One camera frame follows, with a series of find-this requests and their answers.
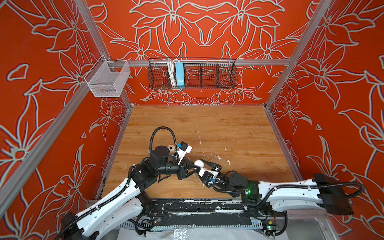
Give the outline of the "white round disc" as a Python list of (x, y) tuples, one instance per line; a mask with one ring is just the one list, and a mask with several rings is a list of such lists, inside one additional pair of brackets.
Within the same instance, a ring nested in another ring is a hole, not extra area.
[(197, 166), (199, 169), (204, 168), (204, 162), (201, 160), (197, 160), (194, 162), (194, 165)]

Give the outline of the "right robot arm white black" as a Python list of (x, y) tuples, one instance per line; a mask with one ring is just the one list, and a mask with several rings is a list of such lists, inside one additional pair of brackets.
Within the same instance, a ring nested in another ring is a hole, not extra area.
[(341, 183), (323, 174), (305, 181), (270, 183), (251, 181), (237, 171), (223, 174), (220, 165), (204, 160), (195, 161), (195, 165), (204, 185), (218, 193), (240, 197), (244, 209), (249, 211), (324, 209), (332, 215), (349, 216), (354, 214), (350, 199), (366, 189), (361, 183)]

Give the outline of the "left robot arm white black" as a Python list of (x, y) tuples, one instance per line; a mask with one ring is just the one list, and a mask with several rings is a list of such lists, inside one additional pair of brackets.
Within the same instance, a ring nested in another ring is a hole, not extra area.
[[(171, 133), (174, 147), (153, 147), (160, 130)], [(178, 143), (175, 133), (169, 127), (156, 128), (150, 138), (149, 156), (128, 171), (128, 176), (109, 194), (91, 207), (78, 214), (68, 213), (61, 222), (57, 240), (100, 240), (111, 230), (128, 221), (136, 232), (144, 234), (152, 230), (156, 218), (151, 214), (153, 201), (145, 192), (150, 186), (176, 175), (179, 180), (199, 173), (204, 167), (200, 160), (192, 162), (184, 157), (192, 147), (185, 142)]]

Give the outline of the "small green circuit board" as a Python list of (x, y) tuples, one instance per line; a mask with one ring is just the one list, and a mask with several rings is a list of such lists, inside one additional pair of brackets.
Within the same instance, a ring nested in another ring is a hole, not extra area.
[(275, 236), (275, 233), (278, 231), (278, 226), (275, 224), (263, 224), (263, 232), (267, 237)]

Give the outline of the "blue flat box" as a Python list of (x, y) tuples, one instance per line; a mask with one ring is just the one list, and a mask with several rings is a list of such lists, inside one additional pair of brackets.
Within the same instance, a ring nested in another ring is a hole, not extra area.
[(175, 69), (176, 69), (177, 87), (180, 89), (183, 89), (185, 87), (184, 63), (176, 62)]

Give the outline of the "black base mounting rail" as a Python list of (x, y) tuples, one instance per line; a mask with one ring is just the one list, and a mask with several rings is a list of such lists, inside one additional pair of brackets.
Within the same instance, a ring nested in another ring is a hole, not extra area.
[(269, 208), (245, 210), (240, 199), (153, 199), (144, 206), (156, 227), (229, 227), (261, 229), (284, 219)]

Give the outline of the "clear plastic wall bin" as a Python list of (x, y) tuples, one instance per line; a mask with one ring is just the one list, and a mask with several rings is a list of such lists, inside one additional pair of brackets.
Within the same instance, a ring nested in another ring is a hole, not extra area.
[(130, 75), (128, 61), (108, 61), (101, 56), (85, 76), (85, 82), (97, 98), (119, 98)]

